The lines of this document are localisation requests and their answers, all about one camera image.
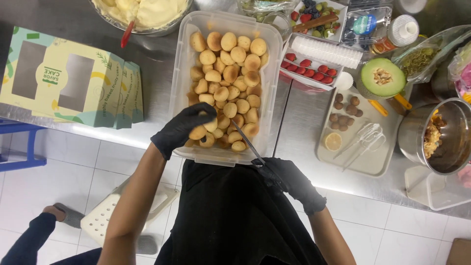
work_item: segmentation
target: melon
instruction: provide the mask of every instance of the melon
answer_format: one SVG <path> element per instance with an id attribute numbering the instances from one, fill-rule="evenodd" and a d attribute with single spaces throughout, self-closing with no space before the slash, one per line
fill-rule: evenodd
<path id="1" fill-rule="evenodd" d="M 366 99 L 388 99 L 399 94 L 405 86 L 406 77 L 401 69 L 386 58 L 377 58 L 361 69 L 357 89 Z"/>

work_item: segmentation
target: strawberry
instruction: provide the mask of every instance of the strawberry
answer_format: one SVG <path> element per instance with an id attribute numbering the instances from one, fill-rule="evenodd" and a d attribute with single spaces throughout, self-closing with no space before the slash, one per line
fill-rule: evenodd
<path id="1" fill-rule="evenodd" d="M 335 69 L 329 69 L 329 70 L 327 71 L 327 75 L 336 76 L 336 75 L 337 75 L 337 70 L 335 70 Z"/>
<path id="2" fill-rule="evenodd" d="M 327 70 L 329 70 L 329 68 L 328 68 L 327 66 L 325 66 L 325 65 L 321 65 L 321 66 L 319 66 L 319 68 L 318 68 L 317 70 L 318 70 L 319 72 L 325 74 L 325 73 L 327 72 Z"/>
<path id="3" fill-rule="evenodd" d="M 304 67 L 299 67 L 298 70 L 296 70 L 297 74 L 303 75 L 306 72 L 306 68 Z"/>
<path id="4" fill-rule="evenodd" d="M 314 70 L 308 69 L 306 72 L 303 74 L 305 77 L 312 77 L 314 75 Z"/>
<path id="5" fill-rule="evenodd" d="M 291 71 L 291 72 L 296 71 L 296 69 L 298 69 L 298 67 L 297 67 L 296 65 L 290 65 L 290 66 L 288 66 L 288 68 L 287 68 L 287 70 L 288 70 L 288 71 Z"/>
<path id="6" fill-rule="evenodd" d="M 311 60 L 305 59 L 305 60 L 303 60 L 302 62 L 299 63 L 299 66 L 308 67 L 308 66 L 311 65 L 311 63 L 312 63 Z"/>
<path id="7" fill-rule="evenodd" d="M 291 13 L 291 19 L 294 20 L 294 21 L 296 21 L 296 20 L 298 20 L 298 18 L 299 18 L 299 13 L 296 12 L 296 11 L 293 11 L 293 12 Z"/>
<path id="8" fill-rule="evenodd" d="M 286 68 L 288 68 L 288 66 L 290 66 L 290 65 L 291 65 L 291 64 L 290 64 L 290 63 L 288 63 L 287 61 L 283 61 L 283 62 L 281 62 L 281 68 L 284 68 L 284 69 L 286 69 Z"/>
<path id="9" fill-rule="evenodd" d="M 305 23 L 311 20 L 311 18 L 312 18 L 311 14 L 304 14 L 300 17 L 300 20 L 301 20 L 301 23 Z"/>
<path id="10" fill-rule="evenodd" d="M 312 79 L 314 79 L 316 81 L 321 81 L 322 79 L 324 79 L 324 74 L 321 73 L 321 72 L 317 72 L 317 73 L 314 74 Z"/>
<path id="11" fill-rule="evenodd" d="M 288 60 L 290 60 L 290 61 L 292 61 L 292 62 L 297 59 L 297 58 L 296 58 L 296 54 L 294 54 L 294 53 L 287 53 L 287 54 L 285 55 L 285 57 L 286 57 L 286 59 L 288 59 Z"/>
<path id="12" fill-rule="evenodd" d="M 333 82 L 333 78 L 331 78 L 330 76 L 326 76 L 321 80 L 321 82 L 324 84 L 330 84 Z"/>

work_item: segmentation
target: savor cake logo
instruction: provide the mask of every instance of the savor cake logo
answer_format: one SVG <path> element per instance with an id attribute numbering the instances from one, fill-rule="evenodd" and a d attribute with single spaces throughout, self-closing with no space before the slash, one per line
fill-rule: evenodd
<path id="1" fill-rule="evenodd" d="M 44 67 L 44 74 L 42 77 L 43 82 L 50 83 L 53 85 L 57 85 L 59 82 L 59 78 L 61 75 L 62 71 L 49 68 L 49 67 Z"/>

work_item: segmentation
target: plastic stool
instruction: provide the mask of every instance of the plastic stool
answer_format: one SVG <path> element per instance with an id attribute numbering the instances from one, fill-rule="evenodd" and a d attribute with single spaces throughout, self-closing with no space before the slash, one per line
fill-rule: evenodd
<path id="1" fill-rule="evenodd" d="M 80 222 L 81 228 L 93 238 L 100 246 L 105 242 L 106 229 L 108 228 L 108 221 L 111 214 L 116 207 L 116 204 L 121 197 L 121 194 L 129 183 L 129 178 L 125 180 L 118 188 L 114 189 L 108 197 L 102 200 L 89 214 L 87 214 Z M 155 208 L 149 213 L 146 219 L 146 224 L 142 231 L 144 231 L 159 215 L 162 213 L 176 198 L 180 196 L 178 190 L 167 188 L 159 185 L 155 193 L 154 202 L 151 209 Z"/>
<path id="2" fill-rule="evenodd" d="M 0 155 L 0 162 L 2 162 L 0 164 L 0 172 L 35 166 L 45 166 L 47 164 L 47 159 L 45 158 L 34 158 L 34 140 L 36 138 L 36 132 L 42 129 L 45 128 L 32 124 L 0 119 L 0 134 L 29 132 L 26 161 L 7 162 L 7 160 L 5 158 L 2 158 Z"/>

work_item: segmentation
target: gloved hand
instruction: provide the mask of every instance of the gloved hand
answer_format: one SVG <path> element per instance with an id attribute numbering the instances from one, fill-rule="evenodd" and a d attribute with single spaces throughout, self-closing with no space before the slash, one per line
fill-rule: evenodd
<path id="1" fill-rule="evenodd" d="M 201 111 L 205 111 L 206 115 L 198 115 Z M 216 110 L 206 102 L 187 107 L 152 136 L 150 141 L 159 149 L 163 158 L 169 160 L 175 148 L 185 145 L 193 128 L 212 121 L 216 116 Z"/>
<path id="2" fill-rule="evenodd" d="M 274 157 L 264 157 L 263 160 L 264 166 L 258 159 L 252 160 L 252 164 L 261 166 L 257 170 L 265 177 L 267 185 L 273 185 L 283 192 L 288 192 L 302 203 L 307 215 L 313 215 L 325 208 L 327 199 L 317 192 L 311 181 L 292 161 Z"/>

